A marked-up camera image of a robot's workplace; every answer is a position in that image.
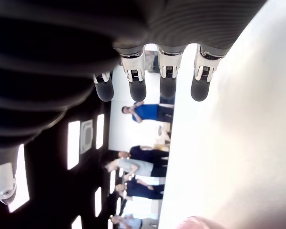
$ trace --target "person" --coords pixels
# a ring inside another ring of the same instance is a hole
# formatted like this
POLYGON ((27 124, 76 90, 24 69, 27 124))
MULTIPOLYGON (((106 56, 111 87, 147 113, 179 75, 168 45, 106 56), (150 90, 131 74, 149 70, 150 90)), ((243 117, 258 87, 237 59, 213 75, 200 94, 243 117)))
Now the person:
POLYGON ((167 165, 167 160, 163 157, 167 157, 169 152, 159 149, 153 149, 149 146, 133 146, 129 153, 126 151, 120 151, 118 153, 119 158, 131 158, 135 160, 147 161, 154 165, 167 165))
POLYGON ((114 171, 118 167, 128 173, 124 176, 124 180, 128 180, 132 174, 145 177, 166 177, 167 171, 167 167, 165 166, 158 166, 146 161, 125 158, 115 159, 105 165, 108 172, 114 171))
POLYGON ((133 215, 126 215, 124 218, 113 216, 111 222, 114 225, 119 224, 120 229, 157 229, 159 224, 159 221, 156 219, 137 219, 133 215))
POLYGON ((134 103, 133 106, 122 107, 123 114, 132 114, 133 120, 141 123, 143 120, 155 120, 160 122, 173 122, 174 109, 158 104, 144 104, 144 101, 134 103))
POLYGON ((115 190, 126 200, 132 200, 133 197, 144 197, 148 199, 163 199, 164 185, 148 185, 140 179, 132 179, 124 185, 120 184, 115 190))

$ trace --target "black shirt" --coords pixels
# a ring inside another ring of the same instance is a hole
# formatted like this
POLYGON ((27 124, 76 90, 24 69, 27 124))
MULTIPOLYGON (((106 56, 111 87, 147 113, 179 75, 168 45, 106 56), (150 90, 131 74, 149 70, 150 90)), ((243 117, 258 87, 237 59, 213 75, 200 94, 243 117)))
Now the black shirt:
POLYGON ((145 197, 150 198, 152 191, 147 186, 139 184, 137 179, 132 179, 127 182, 127 196, 129 197, 145 197))
POLYGON ((131 154, 130 156, 131 159, 150 162, 151 159, 150 150, 142 150, 140 146, 134 146, 130 149, 129 153, 131 154))

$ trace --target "dark pants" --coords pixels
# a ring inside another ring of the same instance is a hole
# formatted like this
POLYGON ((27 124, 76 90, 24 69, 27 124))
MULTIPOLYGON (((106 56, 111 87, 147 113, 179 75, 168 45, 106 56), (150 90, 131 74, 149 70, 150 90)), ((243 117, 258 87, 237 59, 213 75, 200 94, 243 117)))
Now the dark pants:
POLYGON ((149 199, 163 199, 163 194, 160 192, 164 191, 164 185, 152 185, 153 192, 149 199))
POLYGON ((172 123, 174 109, 170 107, 158 106, 157 121, 172 123))
POLYGON ((166 177, 167 167, 153 166, 151 177, 166 177))
POLYGON ((153 149, 150 153, 151 157, 149 159, 149 162, 153 163, 155 166, 165 166, 167 165, 167 160, 162 159, 162 157, 167 157, 169 155, 169 152, 162 151, 159 149, 153 149))

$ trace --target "white robot part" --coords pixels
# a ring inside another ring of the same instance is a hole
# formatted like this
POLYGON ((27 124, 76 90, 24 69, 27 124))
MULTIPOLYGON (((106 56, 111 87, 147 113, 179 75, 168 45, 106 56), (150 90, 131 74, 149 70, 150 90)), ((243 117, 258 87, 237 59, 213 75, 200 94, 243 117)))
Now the white robot part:
POLYGON ((110 78, 110 73, 106 72, 106 73, 101 73, 101 74, 93 74, 93 81, 95 84, 98 83, 97 78, 103 78, 104 82, 108 82, 109 78, 110 78))
POLYGON ((197 45, 197 51, 194 62, 194 74, 196 80, 200 80, 201 76, 205 73, 207 76, 207 82, 210 82, 213 76, 213 73, 216 71, 221 59, 224 57, 215 57, 213 60, 207 59, 206 55, 212 56, 209 53, 204 53, 203 56, 200 52, 200 45, 197 45))
POLYGON ((16 190, 16 179, 13 177, 13 168, 11 163, 0 165, 0 201, 9 199, 16 190))
POLYGON ((166 78, 168 75, 173 79, 177 77, 182 54, 183 52, 168 53, 158 47, 159 68, 162 78, 166 78))
POLYGON ((134 77, 138 77, 139 81, 144 80, 145 76, 145 53, 144 49, 131 56, 121 56, 122 65, 129 82, 133 82, 134 77))

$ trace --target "white floor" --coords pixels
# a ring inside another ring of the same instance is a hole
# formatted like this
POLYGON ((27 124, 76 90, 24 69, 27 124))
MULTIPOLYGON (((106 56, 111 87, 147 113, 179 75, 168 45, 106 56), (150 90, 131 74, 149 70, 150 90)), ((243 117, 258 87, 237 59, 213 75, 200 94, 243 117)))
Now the white floor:
POLYGON ((200 103, 190 96, 195 49, 187 48, 178 73, 159 229, 174 229, 191 215, 228 229, 280 222, 286 214, 286 0, 262 8, 200 103))

